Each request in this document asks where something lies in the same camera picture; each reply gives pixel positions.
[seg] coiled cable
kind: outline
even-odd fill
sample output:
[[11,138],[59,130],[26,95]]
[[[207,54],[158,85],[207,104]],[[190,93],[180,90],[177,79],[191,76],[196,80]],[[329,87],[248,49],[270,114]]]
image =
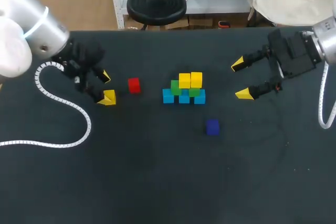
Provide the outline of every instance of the coiled cable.
[[86,129],[86,132],[85,132],[84,136],[80,140],[78,140],[76,142],[73,142],[73,143],[70,143],[70,144],[50,144],[50,143],[43,143],[43,142],[31,141],[31,140],[13,140],[13,141],[0,142],[0,146],[14,145],[14,144],[28,144],[28,145],[37,145],[37,146],[43,146],[43,147],[49,147],[49,148],[71,148],[71,147],[75,147],[75,146],[83,143],[88,138],[88,136],[90,135],[91,119],[90,119],[88,113],[84,109],[82,109],[80,106],[51,94],[50,92],[45,90],[45,88],[41,85],[40,74],[41,74],[43,69],[45,69],[46,67],[49,67],[49,66],[55,67],[62,72],[64,71],[64,67],[59,63],[56,63],[56,62],[53,62],[53,61],[43,63],[37,68],[37,70],[35,72],[35,84],[36,84],[38,90],[41,91],[42,94],[44,94],[45,96],[47,96],[47,97],[49,97],[49,98],[51,98],[51,99],[53,99],[57,102],[60,102],[60,103],[63,103],[65,105],[68,105],[70,107],[73,107],[74,109],[78,110],[84,116],[84,118],[87,122],[87,129]]
[[324,97],[324,89],[326,88],[326,81],[327,81],[327,75],[328,75],[329,65],[327,62],[324,64],[324,71],[322,75],[322,82],[321,82],[321,89],[320,89],[320,98],[319,98],[319,123],[323,129],[329,129],[335,119],[336,115],[336,101],[335,104],[331,110],[331,114],[329,116],[329,119],[327,123],[325,124],[323,121],[323,97]]

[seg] black table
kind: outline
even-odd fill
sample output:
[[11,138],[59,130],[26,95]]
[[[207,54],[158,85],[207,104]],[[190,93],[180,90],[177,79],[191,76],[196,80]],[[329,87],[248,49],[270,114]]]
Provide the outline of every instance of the black table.
[[[283,29],[290,35],[302,28]],[[269,77],[266,60],[233,73],[242,54],[267,43],[270,28],[170,32],[77,32],[107,51],[117,105],[93,104],[57,69],[42,74],[52,93],[82,106],[93,131],[78,147],[0,148],[0,222],[32,224],[335,223],[336,125],[317,120],[323,64],[286,81],[278,95],[243,101],[235,92]],[[0,92],[4,140],[69,143],[80,113],[43,96],[29,73]],[[164,105],[162,88],[202,71],[207,104]],[[141,95],[127,92],[139,77]],[[326,117],[336,98],[331,70]],[[220,137],[203,132],[219,119]]]

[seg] stool seat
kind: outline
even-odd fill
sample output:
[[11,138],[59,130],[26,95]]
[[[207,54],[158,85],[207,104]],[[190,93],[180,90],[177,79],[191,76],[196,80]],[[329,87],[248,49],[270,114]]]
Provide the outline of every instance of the stool seat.
[[180,20],[187,11],[185,0],[128,0],[127,12],[135,21],[164,26]]

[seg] blue cube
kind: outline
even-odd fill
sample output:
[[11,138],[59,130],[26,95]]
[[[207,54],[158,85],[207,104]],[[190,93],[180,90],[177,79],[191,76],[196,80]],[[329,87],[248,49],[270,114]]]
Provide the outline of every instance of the blue cube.
[[174,95],[170,89],[162,89],[163,103],[174,103]]
[[205,104],[205,90],[200,90],[200,95],[194,98],[194,104]]
[[190,97],[189,97],[189,91],[188,89],[183,89],[182,94],[178,96],[178,102],[179,103],[190,103]]
[[208,136],[219,136],[219,121],[211,119],[206,122],[206,134]]

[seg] red cube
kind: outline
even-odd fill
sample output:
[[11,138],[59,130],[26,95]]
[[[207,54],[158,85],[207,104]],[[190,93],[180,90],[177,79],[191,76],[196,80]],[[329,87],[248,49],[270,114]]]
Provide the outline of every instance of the red cube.
[[140,94],[141,90],[139,78],[128,79],[128,87],[131,94]]

